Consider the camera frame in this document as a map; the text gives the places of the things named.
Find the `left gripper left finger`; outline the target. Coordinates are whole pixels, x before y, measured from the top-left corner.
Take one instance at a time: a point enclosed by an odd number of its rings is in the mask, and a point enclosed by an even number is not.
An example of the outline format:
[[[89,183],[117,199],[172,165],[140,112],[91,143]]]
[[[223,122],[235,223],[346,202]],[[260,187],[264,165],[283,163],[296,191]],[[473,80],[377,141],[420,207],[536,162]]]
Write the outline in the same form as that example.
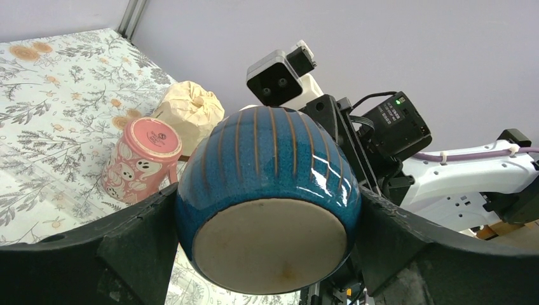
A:
[[[1,303],[164,304],[178,247],[176,190],[38,243],[1,247]]]

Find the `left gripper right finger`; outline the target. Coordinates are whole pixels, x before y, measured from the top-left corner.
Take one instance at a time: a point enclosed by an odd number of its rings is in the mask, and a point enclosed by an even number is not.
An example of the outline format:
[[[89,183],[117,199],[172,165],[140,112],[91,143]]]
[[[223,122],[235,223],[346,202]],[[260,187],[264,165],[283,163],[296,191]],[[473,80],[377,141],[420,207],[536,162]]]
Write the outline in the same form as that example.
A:
[[[376,304],[537,304],[538,253],[452,231],[362,188],[357,247]]]

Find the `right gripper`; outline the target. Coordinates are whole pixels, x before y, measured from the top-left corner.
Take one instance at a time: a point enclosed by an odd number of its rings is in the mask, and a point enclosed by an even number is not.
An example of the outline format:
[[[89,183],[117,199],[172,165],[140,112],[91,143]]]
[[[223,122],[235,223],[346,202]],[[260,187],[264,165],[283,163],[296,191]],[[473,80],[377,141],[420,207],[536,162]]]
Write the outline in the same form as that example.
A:
[[[344,152],[358,182],[385,198],[403,198],[414,178],[404,161],[432,142],[425,120],[402,91],[367,95],[355,104],[322,95],[301,112],[323,127]]]

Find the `blue ribbed mug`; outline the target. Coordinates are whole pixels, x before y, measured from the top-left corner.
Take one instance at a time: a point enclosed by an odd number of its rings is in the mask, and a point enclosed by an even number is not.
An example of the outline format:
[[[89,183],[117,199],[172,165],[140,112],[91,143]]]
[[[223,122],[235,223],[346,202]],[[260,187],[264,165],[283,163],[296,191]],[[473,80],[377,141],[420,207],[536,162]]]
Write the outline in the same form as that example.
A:
[[[344,153],[306,114],[243,109],[193,151],[179,179],[179,242],[209,282],[242,294],[284,294],[348,258],[361,210]]]

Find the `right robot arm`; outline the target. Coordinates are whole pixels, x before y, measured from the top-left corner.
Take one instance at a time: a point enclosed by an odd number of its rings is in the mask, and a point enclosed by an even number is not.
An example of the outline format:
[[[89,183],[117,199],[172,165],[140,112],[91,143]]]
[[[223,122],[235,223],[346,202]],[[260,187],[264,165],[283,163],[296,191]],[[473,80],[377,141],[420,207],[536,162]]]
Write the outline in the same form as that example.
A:
[[[538,162],[518,130],[505,130],[490,144],[426,152],[432,136],[401,91],[361,116],[347,99],[318,95],[297,110],[318,123],[326,147],[338,148],[337,185],[345,189],[346,226],[354,226],[366,183],[384,199],[453,231],[497,222],[523,225],[538,219]]]

